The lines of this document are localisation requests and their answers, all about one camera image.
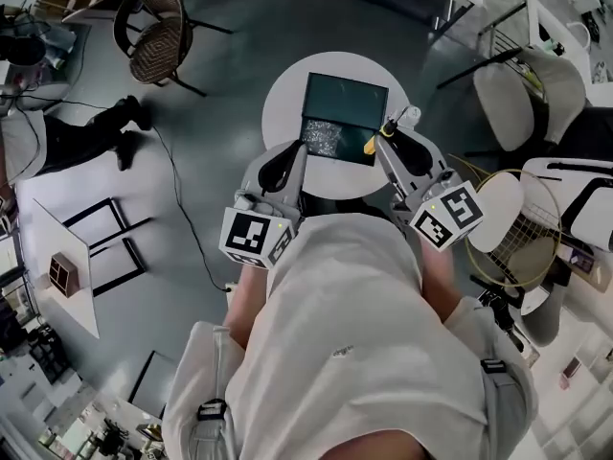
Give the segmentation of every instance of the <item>wicker chair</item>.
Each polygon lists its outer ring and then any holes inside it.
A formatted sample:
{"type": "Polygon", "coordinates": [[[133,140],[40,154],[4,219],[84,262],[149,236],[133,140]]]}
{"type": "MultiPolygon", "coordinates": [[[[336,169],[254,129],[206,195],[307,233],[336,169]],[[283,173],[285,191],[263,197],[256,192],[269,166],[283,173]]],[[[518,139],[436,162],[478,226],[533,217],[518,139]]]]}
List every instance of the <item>wicker chair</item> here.
{"type": "Polygon", "coordinates": [[[158,86],[161,86],[160,81],[171,79],[206,97],[204,92],[180,80],[176,71],[190,51],[192,32],[196,26],[229,35],[232,33],[190,19],[185,12],[183,0],[124,0],[115,16],[113,34],[117,45],[130,58],[130,72],[134,79],[140,83],[154,83],[158,86]],[[142,31],[127,22],[132,12],[141,4],[146,12],[157,19],[157,22],[142,31]],[[140,33],[135,43],[127,36],[127,29],[140,33]]]}

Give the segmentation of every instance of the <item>black strap buckle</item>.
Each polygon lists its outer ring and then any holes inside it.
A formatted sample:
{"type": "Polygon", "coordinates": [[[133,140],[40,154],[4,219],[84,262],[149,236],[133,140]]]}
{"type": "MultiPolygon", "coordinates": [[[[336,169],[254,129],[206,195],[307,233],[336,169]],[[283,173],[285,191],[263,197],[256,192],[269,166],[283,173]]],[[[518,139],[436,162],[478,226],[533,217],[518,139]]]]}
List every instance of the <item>black strap buckle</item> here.
{"type": "Polygon", "coordinates": [[[222,420],[226,413],[228,404],[222,399],[212,399],[198,407],[195,417],[198,421],[217,421],[222,420]]]}
{"type": "Polygon", "coordinates": [[[482,359],[481,367],[488,374],[507,373],[507,364],[501,359],[482,359]]]}

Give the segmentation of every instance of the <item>black shoe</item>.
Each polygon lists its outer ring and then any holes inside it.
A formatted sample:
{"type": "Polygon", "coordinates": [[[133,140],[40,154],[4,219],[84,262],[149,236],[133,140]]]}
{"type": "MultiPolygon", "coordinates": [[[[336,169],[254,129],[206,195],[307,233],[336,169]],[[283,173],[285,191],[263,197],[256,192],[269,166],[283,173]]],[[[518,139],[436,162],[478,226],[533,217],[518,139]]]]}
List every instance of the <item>black shoe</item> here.
{"type": "Polygon", "coordinates": [[[115,147],[115,154],[117,155],[117,168],[120,172],[127,171],[132,167],[132,160],[134,160],[134,153],[138,147],[138,132],[126,131],[122,134],[117,147],[115,147]]]}
{"type": "Polygon", "coordinates": [[[151,115],[134,96],[127,96],[124,99],[124,104],[130,108],[131,119],[136,126],[142,131],[151,129],[151,115]]]}

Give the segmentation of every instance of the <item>round white table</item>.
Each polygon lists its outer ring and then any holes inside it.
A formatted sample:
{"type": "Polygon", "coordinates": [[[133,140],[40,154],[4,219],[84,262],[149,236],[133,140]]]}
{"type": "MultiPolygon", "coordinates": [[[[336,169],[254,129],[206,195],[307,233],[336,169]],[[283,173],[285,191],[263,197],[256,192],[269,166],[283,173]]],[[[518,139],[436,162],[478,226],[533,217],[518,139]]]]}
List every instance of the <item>round white table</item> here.
{"type": "MultiPolygon", "coordinates": [[[[409,104],[394,76],[371,59],[341,52],[312,55],[287,68],[268,92],[261,115],[261,133],[267,150],[300,137],[310,72],[386,87],[389,90],[386,116],[409,104]]],[[[378,158],[370,167],[309,155],[303,191],[327,199],[353,199],[369,195],[387,182],[378,158]]]]}

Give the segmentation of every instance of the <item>small wooden box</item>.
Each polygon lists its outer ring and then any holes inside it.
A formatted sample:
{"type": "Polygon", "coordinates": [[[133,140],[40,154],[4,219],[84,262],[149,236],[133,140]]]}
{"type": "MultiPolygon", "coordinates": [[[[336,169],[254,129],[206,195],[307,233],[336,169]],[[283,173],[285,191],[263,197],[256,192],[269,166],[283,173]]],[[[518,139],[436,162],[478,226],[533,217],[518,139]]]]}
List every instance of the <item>small wooden box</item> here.
{"type": "Polygon", "coordinates": [[[51,284],[59,289],[60,293],[66,298],[70,298],[79,291],[79,273],[77,267],[60,252],[51,256],[49,281],[51,281],[51,284]]]}

